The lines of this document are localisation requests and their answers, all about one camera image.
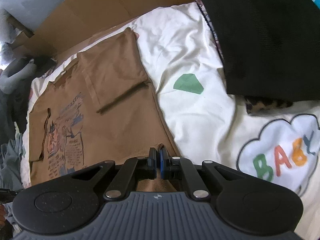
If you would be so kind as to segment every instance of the brown t-shirt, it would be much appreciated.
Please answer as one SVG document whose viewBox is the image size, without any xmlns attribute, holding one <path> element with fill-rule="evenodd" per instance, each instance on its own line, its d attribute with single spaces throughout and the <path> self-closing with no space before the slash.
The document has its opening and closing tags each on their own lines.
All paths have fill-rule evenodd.
<svg viewBox="0 0 320 240">
<path fill-rule="evenodd" d="M 77 54 L 30 113 L 33 185 L 164 144 L 179 155 L 127 28 Z"/>
</svg>

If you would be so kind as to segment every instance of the graphic illustration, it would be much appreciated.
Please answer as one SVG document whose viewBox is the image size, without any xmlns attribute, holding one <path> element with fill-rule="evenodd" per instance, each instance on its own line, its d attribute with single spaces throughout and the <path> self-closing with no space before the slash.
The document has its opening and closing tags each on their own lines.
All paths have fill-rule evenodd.
<svg viewBox="0 0 320 240">
<path fill-rule="evenodd" d="M 60 111 L 59 117 L 48 124 L 46 150 L 51 179 L 77 171 L 84 166 L 82 103 L 83 96 L 79 93 Z"/>
<path fill-rule="evenodd" d="M 201 94 L 204 90 L 195 74 L 183 74 L 173 85 L 174 89 L 183 90 L 195 94 Z"/>
<path fill-rule="evenodd" d="M 267 123 L 257 138 L 242 147 L 236 166 L 301 196 L 316 168 L 319 149 L 317 117 L 300 114 L 290 122 L 277 119 Z"/>
</svg>

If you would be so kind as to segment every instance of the white bedsheet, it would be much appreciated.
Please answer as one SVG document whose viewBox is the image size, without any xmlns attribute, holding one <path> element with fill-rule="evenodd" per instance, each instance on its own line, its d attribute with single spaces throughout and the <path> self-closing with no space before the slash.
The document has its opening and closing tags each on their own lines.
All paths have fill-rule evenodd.
<svg viewBox="0 0 320 240">
<path fill-rule="evenodd" d="M 286 110 L 287 113 L 247 115 L 243 100 L 226 94 L 217 71 L 222 64 L 196 3 L 157 8 L 83 50 L 126 27 L 139 34 L 137 43 L 142 63 L 153 81 L 160 108 L 181 154 L 195 164 L 210 159 L 253 176 L 258 176 L 259 171 L 264 179 L 296 191 L 305 208 L 296 232 L 305 239 L 319 237 L 319 104 L 302 102 Z M 75 57 L 66 60 L 46 79 L 32 82 L 28 113 L 48 82 L 54 81 Z M 197 93 L 174 88 L 183 74 L 196 77 L 201 84 L 197 85 Z M 184 85 L 190 88 L 188 81 Z M 26 187 L 30 183 L 28 125 L 23 145 L 26 154 L 21 162 L 21 177 Z M 278 166 L 278 171 L 274 161 L 277 145 L 288 158 L 287 164 Z M 301 153 L 299 150 L 305 156 L 302 160 L 296 158 Z"/>
</svg>

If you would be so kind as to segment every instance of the pile of clothes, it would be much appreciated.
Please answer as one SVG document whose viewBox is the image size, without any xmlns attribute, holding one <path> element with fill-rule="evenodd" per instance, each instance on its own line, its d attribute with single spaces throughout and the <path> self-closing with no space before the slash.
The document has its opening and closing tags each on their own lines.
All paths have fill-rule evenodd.
<svg viewBox="0 0 320 240">
<path fill-rule="evenodd" d="M 26 130 L 28 99 L 31 82 L 41 77 L 55 62 L 47 56 L 22 57 L 0 70 L 0 188 L 12 191 L 23 189 L 20 161 L 23 155 L 22 133 Z M 1 200 L 6 223 L 0 234 L 12 237 L 12 203 Z"/>
</svg>

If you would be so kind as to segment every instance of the cardboard box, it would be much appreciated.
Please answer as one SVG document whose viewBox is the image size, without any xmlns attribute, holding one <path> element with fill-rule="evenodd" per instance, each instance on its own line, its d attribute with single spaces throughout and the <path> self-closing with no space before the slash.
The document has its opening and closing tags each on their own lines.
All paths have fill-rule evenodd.
<svg viewBox="0 0 320 240">
<path fill-rule="evenodd" d="M 108 32 L 106 30 L 117 25 L 120 28 L 123 26 L 122 23 L 129 22 L 157 7 L 179 5 L 192 1 L 65 0 L 47 17 L 31 38 L 15 49 L 15 53 L 33 56 L 45 54 L 53 57 L 62 55 L 60 56 L 60 60 L 62 60 L 67 54 L 69 56 L 72 54 L 72 51 L 67 52 L 68 49 L 81 42 L 87 44 L 86 42 L 95 33 Z"/>
</svg>

